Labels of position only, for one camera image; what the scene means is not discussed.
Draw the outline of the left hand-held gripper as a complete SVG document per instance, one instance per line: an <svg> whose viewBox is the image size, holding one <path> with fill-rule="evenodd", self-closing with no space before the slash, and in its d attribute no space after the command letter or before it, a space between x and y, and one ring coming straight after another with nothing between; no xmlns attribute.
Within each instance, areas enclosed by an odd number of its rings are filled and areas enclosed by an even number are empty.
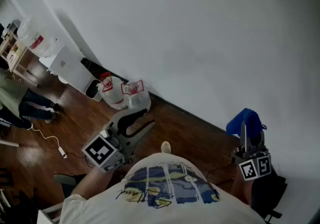
<svg viewBox="0 0 320 224"><path fill-rule="evenodd" d="M116 170L129 163L136 146L151 132L156 121L148 121L132 134L127 134L127 129L147 112L147 108L132 108L116 113L103 129L86 143L82 152L103 172Z"/></svg>

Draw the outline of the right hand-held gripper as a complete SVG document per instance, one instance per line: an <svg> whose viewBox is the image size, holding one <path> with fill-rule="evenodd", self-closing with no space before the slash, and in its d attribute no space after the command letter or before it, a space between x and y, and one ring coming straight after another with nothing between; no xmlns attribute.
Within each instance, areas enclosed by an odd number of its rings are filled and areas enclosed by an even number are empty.
<svg viewBox="0 0 320 224"><path fill-rule="evenodd" d="M240 127L240 145L232 152L232 162L239 166L245 181L271 174L271 154L265 146L264 130L254 137L255 149L247 151L247 126L243 121Z"/></svg>

